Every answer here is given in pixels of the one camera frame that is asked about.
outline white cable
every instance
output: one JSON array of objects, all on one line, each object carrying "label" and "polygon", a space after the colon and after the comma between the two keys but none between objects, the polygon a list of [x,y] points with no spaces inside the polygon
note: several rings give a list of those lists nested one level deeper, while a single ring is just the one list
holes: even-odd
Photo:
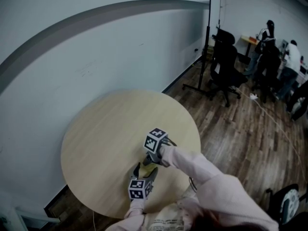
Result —
[{"label": "white cable", "polygon": [[92,210],[92,212],[93,212],[93,226],[94,226],[94,230],[96,231],[95,222],[94,222],[94,210]]},{"label": "white cable", "polygon": [[[248,97],[248,96],[247,96],[245,93],[243,93],[240,89],[237,88],[237,90],[238,90],[241,94],[243,94],[246,98],[249,98],[249,99],[250,99],[250,97]],[[289,139],[289,137],[287,136],[287,134],[284,132],[284,130],[282,129],[282,127],[278,124],[278,122],[276,122],[275,119],[274,119],[269,113],[267,113],[267,111],[266,111],[263,107],[261,107],[261,105],[260,105],[256,100],[253,100],[253,101],[256,102],[256,104],[261,108],[261,110],[263,110],[263,111],[265,112],[265,114],[267,114],[267,115],[273,120],[273,122],[278,126],[278,128],[282,131],[282,133],[284,134],[284,136],[287,138],[287,140],[288,140],[289,143],[291,144],[292,149],[295,151],[295,153],[296,153],[296,155],[297,155],[297,157],[298,157],[299,164],[300,164],[300,167],[301,167],[301,169],[302,169],[302,174],[303,174],[304,180],[305,180],[305,182],[307,183],[306,176],[305,176],[305,171],[304,171],[303,164],[302,164],[302,160],[301,160],[300,155],[299,155],[299,153],[297,152],[296,148],[294,147],[293,143],[291,142],[291,140]]]}]

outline table top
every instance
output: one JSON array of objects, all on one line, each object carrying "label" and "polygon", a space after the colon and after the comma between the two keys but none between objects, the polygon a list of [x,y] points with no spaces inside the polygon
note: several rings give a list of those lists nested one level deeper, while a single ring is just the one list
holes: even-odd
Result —
[{"label": "table top", "polygon": [[[67,185],[85,206],[123,218],[129,208],[128,171],[145,157],[146,134],[161,128],[181,148],[200,152],[200,136],[188,111],[171,97],[147,90],[123,90],[86,106],[65,134],[61,166]],[[188,176],[158,166],[145,212],[178,200]]]},{"label": "table top", "polygon": [[251,44],[253,44],[253,45],[257,45],[257,44],[260,42],[259,40],[257,40],[256,42],[254,42],[254,41],[250,40],[249,37],[244,36],[244,35],[241,36],[241,39],[244,40],[244,41],[246,41],[246,42],[248,42],[248,43],[251,43]]}]

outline white shirt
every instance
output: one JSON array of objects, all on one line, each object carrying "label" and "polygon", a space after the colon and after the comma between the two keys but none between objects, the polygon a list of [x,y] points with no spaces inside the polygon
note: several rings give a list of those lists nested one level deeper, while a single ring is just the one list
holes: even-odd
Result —
[{"label": "white shirt", "polygon": [[299,73],[300,71],[300,58],[301,54],[294,44],[288,44],[287,48],[285,49],[289,52],[289,57],[287,57],[286,67],[293,69],[295,72]]}]

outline baseboard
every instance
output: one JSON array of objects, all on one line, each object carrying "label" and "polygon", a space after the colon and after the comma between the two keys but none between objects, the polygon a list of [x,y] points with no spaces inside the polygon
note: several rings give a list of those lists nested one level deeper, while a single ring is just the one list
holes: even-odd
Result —
[{"label": "baseboard", "polygon": [[46,215],[49,218],[54,218],[54,216],[51,214],[51,212],[49,211],[49,208],[61,197],[61,195],[63,195],[63,193],[68,189],[68,185],[66,185],[65,187],[63,187],[59,193],[46,205],[46,207],[44,208]]},{"label": "baseboard", "polygon": [[188,68],[186,68],[174,81],[172,81],[172,83],[167,86],[162,93],[166,93],[188,70],[191,69],[192,66],[194,66],[198,61],[200,61],[202,59],[202,55],[196,60],[194,61],[194,63],[192,63]]}]

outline whiteboard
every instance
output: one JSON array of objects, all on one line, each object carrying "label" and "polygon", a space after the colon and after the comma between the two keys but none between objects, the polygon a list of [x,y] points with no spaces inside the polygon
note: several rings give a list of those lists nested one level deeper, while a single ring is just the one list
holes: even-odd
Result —
[{"label": "whiteboard", "polygon": [[220,0],[210,0],[208,26],[210,27],[209,37],[216,35],[220,27]]}]

